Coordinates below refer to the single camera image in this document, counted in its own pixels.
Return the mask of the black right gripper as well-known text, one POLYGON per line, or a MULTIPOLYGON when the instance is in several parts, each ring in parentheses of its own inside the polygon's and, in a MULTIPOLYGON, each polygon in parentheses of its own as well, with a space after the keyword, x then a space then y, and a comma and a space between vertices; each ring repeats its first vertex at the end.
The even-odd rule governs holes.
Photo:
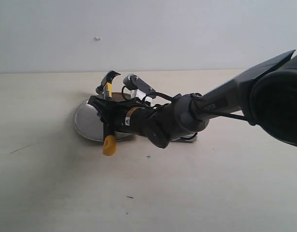
POLYGON ((91 96, 88 104, 97 110, 101 122, 118 132, 146 137, 158 148, 166 148, 170 142, 170 106, 156 109, 139 107, 134 100, 112 101, 91 96))

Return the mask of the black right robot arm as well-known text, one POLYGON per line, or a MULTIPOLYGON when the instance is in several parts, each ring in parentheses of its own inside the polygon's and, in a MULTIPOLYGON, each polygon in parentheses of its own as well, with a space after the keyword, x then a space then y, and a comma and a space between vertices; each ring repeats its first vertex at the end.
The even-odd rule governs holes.
POLYGON ((204 130, 223 116, 260 126, 266 133, 297 147, 297 54, 288 51, 255 65, 212 91, 163 95, 168 103, 148 106, 143 99, 111 101, 91 96, 104 125, 104 145, 114 146, 114 133, 147 138, 159 148, 204 130))

